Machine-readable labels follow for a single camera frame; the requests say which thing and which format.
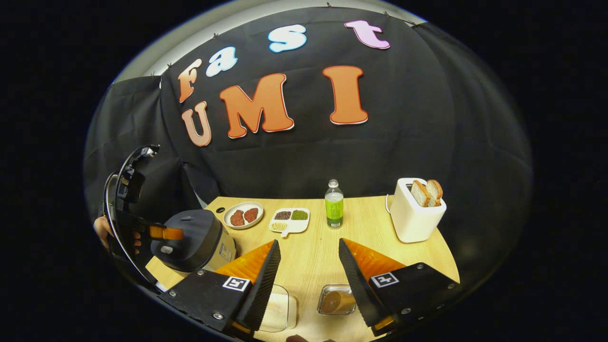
divided plate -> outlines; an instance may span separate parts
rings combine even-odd
[[[306,220],[292,220],[291,217],[293,216],[294,211],[296,211],[296,210],[306,212],[308,214],[308,218]],[[276,220],[275,216],[277,215],[277,213],[279,213],[281,211],[289,211],[291,213],[291,215],[289,216],[289,219]],[[274,232],[280,232],[281,237],[287,237],[287,234],[289,234],[289,233],[305,231],[306,228],[308,227],[309,221],[310,221],[310,210],[308,210],[306,208],[281,208],[281,209],[275,211],[274,214],[272,215],[270,224],[268,224],[268,229],[270,229],[271,231],[274,231]],[[287,227],[284,230],[275,229],[272,227],[272,225],[274,223],[285,223],[285,224],[287,224]]]
[[[245,216],[245,212],[247,212],[249,209],[251,208],[258,208],[258,216],[255,218],[255,220],[248,222],[247,220],[245,220],[245,224],[242,226],[233,226],[230,223],[230,218],[231,216],[237,211],[237,210],[241,210],[243,211],[243,217]],[[242,202],[239,203],[237,205],[235,205],[234,207],[228,209],[226,211],[226,213],[224,214],[224,224],[227,225],[228,227],[232,228],[232,229],[247,229],[251,226],[253,226],[254,224],[258,223],[262,216],[264,216],[264,208],[262,207],[262,205],[260,203],[257,202]]]

toast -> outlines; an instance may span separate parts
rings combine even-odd
[[[420,206],[429,206],[430,195],[426,187],[417,180],[414,180],[414,183],[412,183],[412,196]]]
[[[441,205],[441,197],[443,196],[443,190],[441,185],[436,180],[428,180],[426,182],[426,190],[430,195],[429,207],[437,207]]]

